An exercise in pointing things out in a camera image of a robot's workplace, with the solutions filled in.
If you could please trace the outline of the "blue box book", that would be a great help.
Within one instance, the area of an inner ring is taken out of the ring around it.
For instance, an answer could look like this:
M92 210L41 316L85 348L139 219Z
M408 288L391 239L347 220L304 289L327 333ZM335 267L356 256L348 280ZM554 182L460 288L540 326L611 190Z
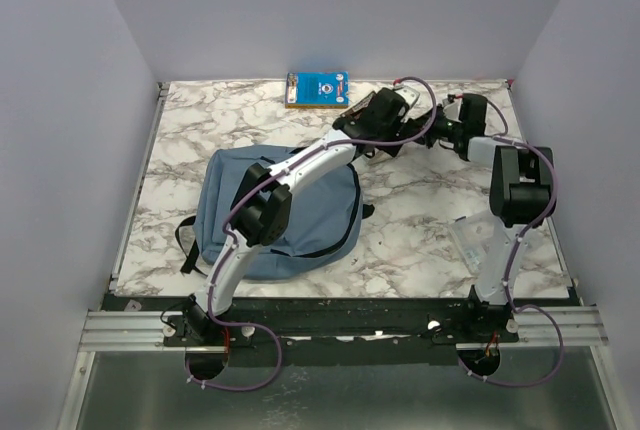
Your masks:
M286 108L347 108L347 72L290 72L286 78Z

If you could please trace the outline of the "blue fabric backpack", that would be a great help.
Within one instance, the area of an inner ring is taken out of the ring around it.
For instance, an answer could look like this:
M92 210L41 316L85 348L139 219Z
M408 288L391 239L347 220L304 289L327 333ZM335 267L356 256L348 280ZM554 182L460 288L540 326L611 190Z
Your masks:
M226 236L222 222L232 208L232 201L244 173L250 165L281 163L300 153L300 147L253 145L216 151L209 160L200 192L197 212L183 220L181 230L193 230L195 241L184 251L183 274L206 273L197 267L203 260L212 265L221 253ZM357 243L361 223L375 207L363 202L359 176L354 166L342 166L302 190L294 198L289 225L271 246L260 251L245 278L254 281L289 280L303 273L334 263Z

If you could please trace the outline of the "teal cover paperback book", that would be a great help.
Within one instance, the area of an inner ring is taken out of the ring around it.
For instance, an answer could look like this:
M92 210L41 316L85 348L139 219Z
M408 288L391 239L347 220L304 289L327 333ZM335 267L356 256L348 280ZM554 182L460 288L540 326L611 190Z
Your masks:
M333 128L350 139L387 142L397 133L403 108L400 97L389 89L370 92L337 118Z

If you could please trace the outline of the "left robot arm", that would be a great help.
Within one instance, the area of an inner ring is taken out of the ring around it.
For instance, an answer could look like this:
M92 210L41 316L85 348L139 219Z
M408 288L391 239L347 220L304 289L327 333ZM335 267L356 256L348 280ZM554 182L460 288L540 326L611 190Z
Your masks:
M373 92L306 147L253 145L211 157L197 211L183 221L195 240L182 273L203 260L203 286L184 307L188 334L201 345L227 335L221 317L244 279L288 280L348 255L369 212L354 161L397 149L418 93Z

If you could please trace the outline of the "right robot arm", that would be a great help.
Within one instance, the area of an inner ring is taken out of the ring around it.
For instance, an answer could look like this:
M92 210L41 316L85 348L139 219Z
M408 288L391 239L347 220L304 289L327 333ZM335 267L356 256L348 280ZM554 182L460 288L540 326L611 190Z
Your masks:
M469 293L470 311L459 320L462 334L474 342L493 334L496 321L506 322L516 310L513 291L529 232L553 213L557 201L552 151L510 139L505 131L488 135L486 114L495 107L479 94L449 94L429 113L434 123L425 137L428 147L444 141L462 160L491 170L493 233Z

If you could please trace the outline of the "clear plastic screw box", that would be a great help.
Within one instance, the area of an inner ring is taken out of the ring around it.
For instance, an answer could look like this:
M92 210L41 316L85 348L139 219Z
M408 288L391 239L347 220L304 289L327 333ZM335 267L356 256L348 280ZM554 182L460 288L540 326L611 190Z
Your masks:
M450 236L465 265L477 275L486 259L494 229L494 216L486 210L462 216L449 224Z

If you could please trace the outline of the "black mounting base plate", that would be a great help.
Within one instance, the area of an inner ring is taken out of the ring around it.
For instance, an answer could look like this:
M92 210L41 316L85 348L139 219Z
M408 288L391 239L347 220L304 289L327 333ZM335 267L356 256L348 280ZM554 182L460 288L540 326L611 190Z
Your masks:
M467 355L495 370L498 346L518 340L507 307L469 298L237 297L212 322L189 297L108 294L102 310L145 318L160 331L156 349L183 353L191 369L207 376L276 365L449 366Z

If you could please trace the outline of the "aluminium rail frame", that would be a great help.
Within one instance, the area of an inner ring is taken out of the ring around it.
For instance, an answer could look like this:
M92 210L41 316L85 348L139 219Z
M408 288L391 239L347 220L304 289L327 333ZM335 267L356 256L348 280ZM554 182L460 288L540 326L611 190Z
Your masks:
M117 281L90 318L77 374L88 381L77 429L611 429L598 353L572 347L549 383L484 386L456 366L295 364L232 368L223 389L187 379L182 350L161 343L159 315L192 293L172 225L194 212L208 159L253 143L305 145L336 117L289 110L279 81L174 82L154 129L141 193ZM460 297L472 276L448 230L488 205L489 172L442 148L404 147L397 157L356 163L374 215L344 259L279 282L244 282L245 303L309 297L407 304Z

